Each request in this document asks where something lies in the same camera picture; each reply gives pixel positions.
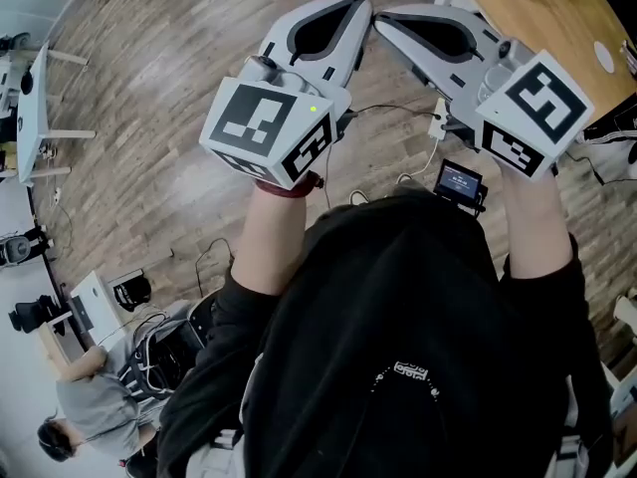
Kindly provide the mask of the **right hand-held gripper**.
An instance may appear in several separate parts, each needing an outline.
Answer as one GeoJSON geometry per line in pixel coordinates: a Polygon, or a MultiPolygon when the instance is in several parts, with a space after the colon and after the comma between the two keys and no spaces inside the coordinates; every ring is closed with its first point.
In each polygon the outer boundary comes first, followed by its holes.
{"type": "Polygon", "coordinates": [[[474,132],[474,146],[536,181],[584,129],[594,104],[546,50],[500,40],[464,9],[408,4],[378,12],[373,26],[423,84],[474,132]]]}

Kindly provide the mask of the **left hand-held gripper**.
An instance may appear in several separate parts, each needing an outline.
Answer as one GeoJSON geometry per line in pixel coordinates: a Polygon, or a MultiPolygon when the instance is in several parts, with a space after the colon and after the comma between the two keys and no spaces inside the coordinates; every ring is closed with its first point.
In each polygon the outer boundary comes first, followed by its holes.
{"type": "Polygon", "coordinates": [[[371,18],[370,0],[313,0],[280,17],[259,50],[267,57],[249,57],[238,76],[222,80],[199,143],[242,174],[294,189],[337,138],[352,102],[343,87],[371,18]]]}

